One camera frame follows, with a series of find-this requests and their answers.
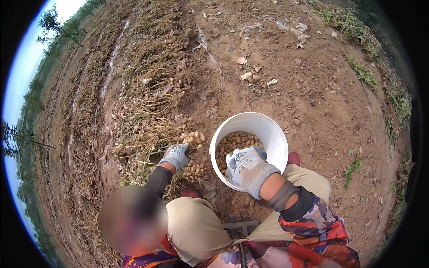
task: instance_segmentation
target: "work glove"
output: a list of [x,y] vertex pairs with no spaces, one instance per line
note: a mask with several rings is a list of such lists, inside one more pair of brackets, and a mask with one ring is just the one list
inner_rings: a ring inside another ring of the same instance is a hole
[[176,172],[178,172],[189,162],[189,159],[185,156],[188,147],[189,143],[170,146],[158,164],[169,162],[176,167]]
[[280,174],[280,170],[267,163],[267,153],[260,146],[235,149],[225,159],[227,176],[258,200],[262,199],[259,192],[267,178],[273,173]]

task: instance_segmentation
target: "soil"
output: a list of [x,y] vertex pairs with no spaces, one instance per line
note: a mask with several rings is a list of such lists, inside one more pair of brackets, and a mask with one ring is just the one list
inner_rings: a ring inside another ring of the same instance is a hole
[[[97,28],[85,38],[83,48],[68,48],[64,52],[64,62],[52,74],[50,90],[44,96],[47,109],[39,116],[38,135],[57,150],[40,153],[38,172],[43,179],[38,182],[38,191],[49,231],[60,256],[70,267],[121,265],[120,254],[97,242],[102,241],[97,212],[109,193],[119,187],[121,179],[118,159],[108,152],[118,135],[112,113],[127,68],[124,51],[133,46],[132,30],[140,26],[134,21],[146,2],[112,0],[109,8],[101,7],[86,22],[86,27],[96,23]],[[174,1],[165,2],[173,7]],[[224,120],[245,111],[263,113],[284,130],[289,150],[300,155],[301,166],[332,183],[330,207],[345,218],[350,247],[358,252],[361,264],[369,264],[369,255],[384,238],[388,214],[394,204],[390,185],[400,165],[401,152],[390,152],[381,109],[384,105],[381,86],[379,94],[374,94],[361,83],[341,53],[346,51],[371,68],[381,85],[377,69],[371,67],[371,61],[366,60],[360,48],[343,42],[335,29],[323,26],[321,18],[310,12],[309,7],[291,0],[279,1],[277,5],[233,0],[177,3],[181,15],[175,25],[181,40],[189,42],[185,50],[192,64],[187,65],[187,70],[193,73],[196,88],[173,116],[193,117],[195,128],[206,136],[203,149],[190,155],[193,163],[198,161],[205,166],[204,181],[193,185],[201,192],[216,191],[209,201],[223,223],[262,222],[267,218],[273,209],[266,201],[230,189],[212,168],[207,168],[211,166],[209,143]],[[300,17],[300,22],[308,25],[305,33],[309,38],[302,48],[297,48],[294,33],[280,31],[276,23],[263,21],[265,17],[277,20]],[[260,22],[265,30],[240,36],[242,27],[255,22]],[[203,48],[191,51],[198,45],[198,27],[207,36],[208,51],[217,65]],[[246,57],[247,65],[236,63],[240,56]],[[99,59],[97,66],[101,69],[97,81],[90,80],[91,72],[96,70],[94,58]],[[261,80],[243,81],[240,77],[245,72],[257,73]],[[273,78],[278,80],[275,85],[261,86]],[[84,102],[75,100],[82,94],[80,90],[92,86],[98,88],[97,94],[104,91],[105,96],[94,99],[89,113],[100,116],[96,116],[95,123],[81,128],[89,129],[89,136],[85,136],[83,130],[77,130],[75,115]],[[92,155],[88,162],[93,167],[93,179],[85,187],[76,181],[84,181],[86,177],[78,177],[81,175],[75,170],[76,163],[81,161],[78,144],[83,140],[90,144],[86,155]],[[344,189],[344,171],[357,158],[363,166]]]

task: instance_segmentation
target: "sky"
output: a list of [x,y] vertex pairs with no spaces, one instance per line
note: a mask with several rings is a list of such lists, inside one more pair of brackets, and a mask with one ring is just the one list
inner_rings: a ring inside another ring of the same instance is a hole
[[[15,125],[19,119],[21,106],[24,102],[24,94],[28,91],[28,85],[33,79],[35,71],[42,59],[43,49],[47,46],[47,44],[42,45],[36,41],[37,37],[42,35],[42,29],[38,27],[37,24],[42,18],[43,13],[56,4],[59,20],[66,21],[73,16],[85,2],[86,0],[49,0],[31,22],[15,54],[6,84],[2,118],[4,118],[9,125]],[[19,186],[19,181],[16,177],[16,160],[6,157],[4,159],[4,166],[17,210],[29,234],[35,240],[34,226],[31,220],[24,215],[26,206],[16,195]]]

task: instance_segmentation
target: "red shoe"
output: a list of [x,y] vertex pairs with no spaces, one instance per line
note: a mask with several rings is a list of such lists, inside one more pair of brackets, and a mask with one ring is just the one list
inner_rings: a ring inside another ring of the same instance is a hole
[[180,197],[202,198],[198,191],[193,186],[185,186],[180,191]]
[[292,152],[289,154],[289,157],[287,158],[287,164],[286,165],[288,166],[289,164],[295,164],[297,166],[300,166],[298,153]]

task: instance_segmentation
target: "mesh fence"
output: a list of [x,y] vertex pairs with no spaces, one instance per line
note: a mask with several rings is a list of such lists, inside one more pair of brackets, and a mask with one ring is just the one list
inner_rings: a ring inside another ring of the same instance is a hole
[[410,92],[412,83],[409,70],[399,48],[399,39],[392,25],[383,17],[383,12],[374,1],[370,0],[322,0],[324,4],[337,4],[348,9],[366,26],[368,26],[380,42],[382,53],[386,60],[402,80],[403,85]]

